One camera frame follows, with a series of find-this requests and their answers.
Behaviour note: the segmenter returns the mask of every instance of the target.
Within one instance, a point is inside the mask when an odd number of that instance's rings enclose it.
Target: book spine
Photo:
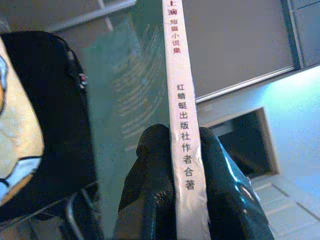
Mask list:
[[[199,124],[182,0],[162,0],[171,156],[179,240],[209,240]]]

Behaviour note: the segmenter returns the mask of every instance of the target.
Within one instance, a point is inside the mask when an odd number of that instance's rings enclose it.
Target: white wall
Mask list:
[[[201,125],[264,108],[279,173],[320,198],[320,66],[198,105]]]

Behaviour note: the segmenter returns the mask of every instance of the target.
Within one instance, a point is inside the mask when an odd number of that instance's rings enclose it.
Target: book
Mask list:
[[[171,134],[177,238],[210,239],[182,1],[137,1],[85,57],[105,237],[112,237],[139,138],[160,123]]]

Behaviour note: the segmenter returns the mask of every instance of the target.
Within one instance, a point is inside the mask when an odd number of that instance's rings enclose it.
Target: yellow fabric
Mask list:
[[[5,60],[8,68],[5,91],[0,84],[0,109],[4,105],[0,112],[0,178],[6,179],[14,173],[19,159],[42,156],[44,142],[34,109],[12,66],[1,38],[0,56]],[[4,192],[2,190],[0,206],[9,201],[31,178],[32,174],[22,179],[15,178],[18,179],[18,182],[10,185]]]

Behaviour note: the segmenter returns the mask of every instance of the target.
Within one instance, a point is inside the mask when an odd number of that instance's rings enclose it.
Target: black bag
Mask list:
[[[0,222],[34,213],[96,180],[83,70],[66,42],[42,31],[2,34],[44,140],[32,180],[0,207]]]

